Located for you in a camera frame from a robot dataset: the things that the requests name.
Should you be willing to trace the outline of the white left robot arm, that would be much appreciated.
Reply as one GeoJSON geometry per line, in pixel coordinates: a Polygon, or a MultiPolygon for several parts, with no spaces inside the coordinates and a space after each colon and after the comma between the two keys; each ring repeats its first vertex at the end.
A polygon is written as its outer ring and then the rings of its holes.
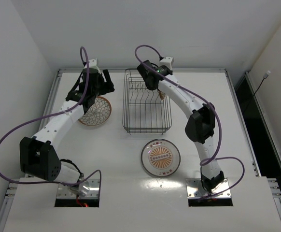
{"type": "Polygon", "coordinates": [[[72,126],[90,109],[98,96],[114,92],[108,70],[84,68],[67,94],[58,115],[32,137],[20,141],[20,169],[47,182],[76,186],[81,172],[63,165],[57,150],[72,126]]]}

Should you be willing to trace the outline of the orange rimmed floral plate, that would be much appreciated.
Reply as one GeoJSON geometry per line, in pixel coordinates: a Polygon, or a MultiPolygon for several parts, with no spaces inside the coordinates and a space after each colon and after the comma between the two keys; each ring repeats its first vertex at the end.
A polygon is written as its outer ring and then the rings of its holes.
{"type": "Polygon", "coordinates": [[[99,126],[106,122],[112,113],[110,102],[99,96],[95,99],[95,103],[90,109],[78,119],[80,123],[86,126],[99,126]]]}
{"type": "Polygon", "coordinates": [[[159,94],[159,97],[160,97],[161,100],[163,100],[166,96],[165,93],[160,91],[160,90],[158,90],[158,94],[159,94]]]}

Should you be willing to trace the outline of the white plate orange sunburst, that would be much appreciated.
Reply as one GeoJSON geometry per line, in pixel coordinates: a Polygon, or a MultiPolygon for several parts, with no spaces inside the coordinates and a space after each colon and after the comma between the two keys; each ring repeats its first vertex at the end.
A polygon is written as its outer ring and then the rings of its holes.
{"type": "Polygon", "coordinates": [[[178,170],[181,155],[174,143],[165,139],[154,139],[143,147],[140,160],[149,175],[168,177],[178,170]]]}

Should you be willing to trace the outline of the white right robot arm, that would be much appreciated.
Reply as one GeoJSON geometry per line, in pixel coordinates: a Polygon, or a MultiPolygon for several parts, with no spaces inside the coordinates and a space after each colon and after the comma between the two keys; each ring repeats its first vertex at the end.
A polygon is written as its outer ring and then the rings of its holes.
{"type": "Polygon", "coordinates": [[[165,93],[187,117],[188,121],[184,131],[197,148],[200,158],[201,183],[205,191],[212,193],[212,190],[225,178],[215,159],[221,147],[221,137],[218,139],[217,148],[213,148],[215,123],[218,123],[219,135],[222,133],[221,122],[214,105],[181,86],[173,71],[166,65],[154,67],[150,61],[146,60],[140,63],[137,70],[149,90],[159,90],[165,93]]]}

